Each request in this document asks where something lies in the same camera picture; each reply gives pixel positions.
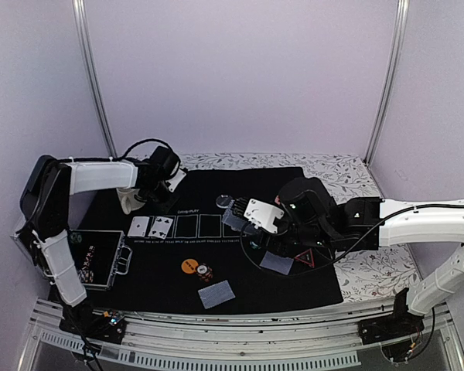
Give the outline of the four of clubs card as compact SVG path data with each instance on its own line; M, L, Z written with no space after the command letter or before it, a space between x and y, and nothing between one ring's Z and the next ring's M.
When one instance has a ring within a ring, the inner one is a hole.
M156 216L148 232L148 237L164 240L169 236L173 224L173 218Z

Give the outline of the dealt cards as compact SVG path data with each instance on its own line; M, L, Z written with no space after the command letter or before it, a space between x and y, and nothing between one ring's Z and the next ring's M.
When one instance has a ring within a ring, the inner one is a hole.
M283 275L289 275L294 260L289 257L280 257L267 251L260 262L260 267L269 269Z
M227 280L199 289L198 295L205 309L216 307L236 298Z

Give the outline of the green poker chip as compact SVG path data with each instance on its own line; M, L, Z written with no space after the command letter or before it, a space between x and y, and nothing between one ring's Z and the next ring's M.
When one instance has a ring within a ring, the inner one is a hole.
M260 249L261 249L261 246L258 245L258 244L257 244L256 242L254 242L253 240L251 240L251 241L249 242L249 244L250 244L250 247L251 247L252 249L254 249L254 250L260 250Z

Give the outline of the blue playing card deck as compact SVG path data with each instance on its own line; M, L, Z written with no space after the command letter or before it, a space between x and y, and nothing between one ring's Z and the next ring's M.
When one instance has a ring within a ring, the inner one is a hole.
M243 217L235 216L231 209L226 209L223 213L222 222L225 226L229 226L233 231L240 232L249 225L249 222Z

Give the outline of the black round dealer button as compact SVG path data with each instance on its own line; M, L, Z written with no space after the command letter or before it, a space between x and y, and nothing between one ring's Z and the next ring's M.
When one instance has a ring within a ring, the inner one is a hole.
M234 198L229 195L220 195L216 198L216 205L221 209L227 209L234 201Z

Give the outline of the orange big blind button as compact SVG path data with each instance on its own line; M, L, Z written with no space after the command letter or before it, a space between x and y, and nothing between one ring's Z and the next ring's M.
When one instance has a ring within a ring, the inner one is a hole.
M195 274L198 266L199 263L196 260L188 258L182 262L181 269L185 274Z

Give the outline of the red black chip stack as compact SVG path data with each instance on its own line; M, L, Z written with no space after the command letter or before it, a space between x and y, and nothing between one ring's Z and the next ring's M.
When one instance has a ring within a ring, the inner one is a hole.
M210 282L213 279L213 270L206 264L200 264L196 268L198 278L203 282Z

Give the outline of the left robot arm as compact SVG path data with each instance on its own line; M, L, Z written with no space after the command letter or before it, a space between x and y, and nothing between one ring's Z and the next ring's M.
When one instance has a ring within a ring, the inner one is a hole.
M167 145L158 146L145 159L128 155L57 159L42 155L37 160L19 200L24 223L14 237L32 264L56 286L61 301L74 308L68 319L82 335L93 335L100 324L96 314L80 305L86 301L87 292L78 277L68 241L70 197L120 189L129 192L136 202L135 206L121 202L125 213L148 203L168 209L186 175L179 156Z

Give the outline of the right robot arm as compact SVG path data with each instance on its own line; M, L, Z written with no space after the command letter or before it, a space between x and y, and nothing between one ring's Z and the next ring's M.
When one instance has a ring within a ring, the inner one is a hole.
M464 199L426 203L358 197L337 204L320 179L301 177L284 185L273 204L250 199L243 215L261 230L260 246L288 257L302 248L325 247L333 256L330 265L356 250L457 243L445 263L396 295L394 313L384 321L392 337L402 336L415 317L464 285Z

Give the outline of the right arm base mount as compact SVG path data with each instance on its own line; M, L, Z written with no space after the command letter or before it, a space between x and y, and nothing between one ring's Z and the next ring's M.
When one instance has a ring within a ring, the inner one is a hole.
M425 329L423 315L413 315L407 305L407 292L399 293L393 303L389 315L361 320L357 323L358 336L364 345L384 342L408 335L415 335L416 339L403 345L386 345L381 351L384 357L392 363L408 362L412 359L421 332Z

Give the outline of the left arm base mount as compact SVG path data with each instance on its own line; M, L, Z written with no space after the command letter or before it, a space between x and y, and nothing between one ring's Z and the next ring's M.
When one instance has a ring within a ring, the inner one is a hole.
M64 332L117 345L122 343L126 327L127 322L122 313L109 310L97 314L87 304L64 307L59 325Z

